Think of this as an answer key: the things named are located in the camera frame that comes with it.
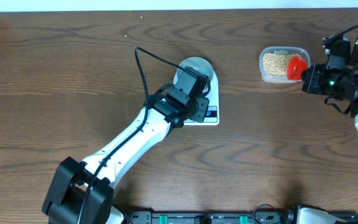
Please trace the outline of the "red plastic measuring scoop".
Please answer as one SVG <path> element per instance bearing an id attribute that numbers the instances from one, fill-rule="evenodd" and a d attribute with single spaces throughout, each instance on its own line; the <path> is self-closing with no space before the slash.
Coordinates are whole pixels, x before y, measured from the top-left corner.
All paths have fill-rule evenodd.
<path id="1" fill-rule="evenodd" d="M 293 57 L 287 66 L 287 79 L 292 81 L 301 80 L 301 74 L 308 68 L 307 61 L 301 57 Z"/>

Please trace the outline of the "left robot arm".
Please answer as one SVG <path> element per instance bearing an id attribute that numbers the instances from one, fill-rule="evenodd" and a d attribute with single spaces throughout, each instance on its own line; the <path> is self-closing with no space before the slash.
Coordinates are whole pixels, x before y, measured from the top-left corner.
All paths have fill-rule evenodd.
<path id="1" fill-rule="evenodd" d="M 203 123 L 209 95 L 216 92 L 216 73 L 181 67 L 175 83 L 145 100 L 135 120 L 110 143 L 78 162 L 72 157 L 56 169 L 42 205 L 52 223 L 122 223 L 113 193 L 125 173 L 173 129 L 190 119 Z"/>

